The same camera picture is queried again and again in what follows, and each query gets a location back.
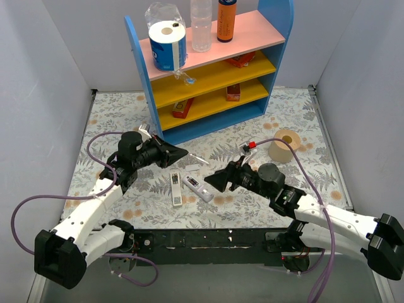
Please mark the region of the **small white display remote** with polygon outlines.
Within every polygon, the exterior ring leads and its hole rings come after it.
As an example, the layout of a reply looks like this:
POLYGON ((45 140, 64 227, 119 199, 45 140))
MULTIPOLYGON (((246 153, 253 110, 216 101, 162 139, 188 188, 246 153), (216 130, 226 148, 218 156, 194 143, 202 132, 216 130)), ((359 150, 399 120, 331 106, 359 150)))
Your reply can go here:
POLYGON ((197 181, 191 175, 186 175, 182 178, 183 183, 204 202, 210 202, 214 195, 210 193, 201 182, 197 181))

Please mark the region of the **long white remote control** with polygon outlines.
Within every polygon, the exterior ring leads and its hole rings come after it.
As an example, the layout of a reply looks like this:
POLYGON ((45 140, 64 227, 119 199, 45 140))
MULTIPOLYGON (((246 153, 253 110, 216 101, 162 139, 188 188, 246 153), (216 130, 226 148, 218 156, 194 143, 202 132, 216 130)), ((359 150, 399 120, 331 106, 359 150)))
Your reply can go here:
POLYGON ((177 170, 170 171, 170 183, 172 192, 172 205, 174 208, 182 206, 181 177, 177 170))

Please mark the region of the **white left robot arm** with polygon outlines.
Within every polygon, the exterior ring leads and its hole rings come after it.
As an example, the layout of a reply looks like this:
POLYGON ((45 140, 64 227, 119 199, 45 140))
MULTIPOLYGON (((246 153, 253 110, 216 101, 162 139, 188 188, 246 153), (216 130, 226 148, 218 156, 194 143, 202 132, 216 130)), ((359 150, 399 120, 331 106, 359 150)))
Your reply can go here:
POLYGON ((34 271, 66 289, 83 278, 96 259, 109 252, 134 254, 139 243, 133 226, 113 219, 101 230, 94 226, 131 187, 138 170, 149 165, 165 169, 188 154, 156 135, 121 134, 117 151, 105 164, 89 198, 50 231, 41 230, 34 243, 34 271))

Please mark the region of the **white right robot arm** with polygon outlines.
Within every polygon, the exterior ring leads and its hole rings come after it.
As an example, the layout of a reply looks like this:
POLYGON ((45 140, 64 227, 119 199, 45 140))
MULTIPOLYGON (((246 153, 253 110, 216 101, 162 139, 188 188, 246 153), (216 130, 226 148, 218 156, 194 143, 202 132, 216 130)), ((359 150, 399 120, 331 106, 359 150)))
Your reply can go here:
POLYGON ((324 247, 332 227, 336 252, 365 258, 373 271, 390 280, 403 276, 403 227, 391 215, 374 218, 332 205, 322 207, 303 190, 286 185, 285 175, 272 163, 253 171, 248 164, 230 162, 205 177, 205 182, 220 192, 241 186, 269 199, 270 208, 277 214, 300 222, 301 229, 285 236, 286 245, 293 251, 305 246, 324 247))

